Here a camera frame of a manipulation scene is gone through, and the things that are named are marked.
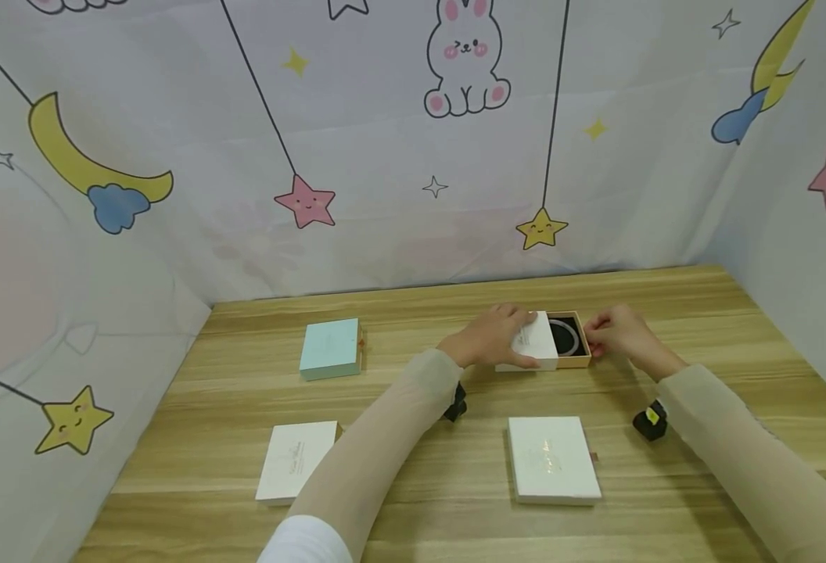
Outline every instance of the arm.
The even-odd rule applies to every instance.
[[[510,349],[515,334],[533,320],[535,314],[512,304],[495,306],[436,349],[413,357],[319,462],[260,561],[360,561],[397,471],[423,433],[454,402],[464,368],[477,363],[537,366],[535,358]],[[288,533],[290,522],[316,526],[317,531],[302,537]],[[337,540],[343,543],[340,556]],[[329,550],[312,549],[317,541],[327,543]],[[303,559],[298,558],[301,551]],[[321,555],[326,551],[328,556]]]
[[[454,402],[462,369],[440,350],[413,357],[382,396],[313,470],[288,516],[316,516],[360,561],[397,471],[426,430]]]
[[[702,366],[687,366],[632,309],[586,324],[595,356],[629,357],[658,383],[675,432],[709,467],[780,562],[826,561],[826,480],[771,435],[745,403]]]

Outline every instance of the wristband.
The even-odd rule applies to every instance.
[[[452,404],[446,411],[444,411],[444,418],[449,421],[456,421],[466,412],[466,391],[464,386],[457,384],[457,389],[454,391],[454,404]]]
[[[660,401],[651,403],[651,406],[636,414],[632,419],[632,426],[648,441],[663,438],[666,428],[666,410]]]

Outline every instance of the sheer beige sleeve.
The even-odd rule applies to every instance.
[[[658,385],[670,426],[706,463],[780,563],[826,561],[826,480],[702,366]]]
[[[319,462],[288,512],[335,529],[360,561],[372,523],[413,446],[454,402],[462,369],[444,352],[413,357]]]

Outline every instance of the white jewelry box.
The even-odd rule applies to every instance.
[[[601,486],[578,416],[508,419],[516,502],[596,504]]]
[[[535,357],[541,364],[537,369],[523,369],[508,364],[496,366],[496,371],[554,371],[557,368],[557,347],[554,333],[548,321],[548,313],[537,311],[534,322],[524,326],[510,343],[510,348],[519,354]]]
[[[293,503],[313,469],[340,436],[341,426],[337,421],[273,427],[257,500],[270,506]]]
[[[535,321],[519,331],[510,347],[515,352],[535,357],[539,367],[523,369],[501,364],[495,367],[496,371],[554,371],[589,366],[591,351],[575,310],[551,313],[538,310],[536,314]]]

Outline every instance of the wooden table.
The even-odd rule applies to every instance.
[[[223,303],[160,404],[76,561],[256,561],[285,509],[253,499],[273,425],[351,425],[409,357],[492,303],[642,310],[826,476],[826,384],[720,267],[590,274]],[[310,322],[359,317],[365,372],[304,383]],[[768,561],[709,471],[675,436],[632,429],[654,393],[622,361],[539,374],[468,373],[468,413],[414,449],[364,561]],[[508,416],[578,415],[599,456],[596,508],[512,502]]]

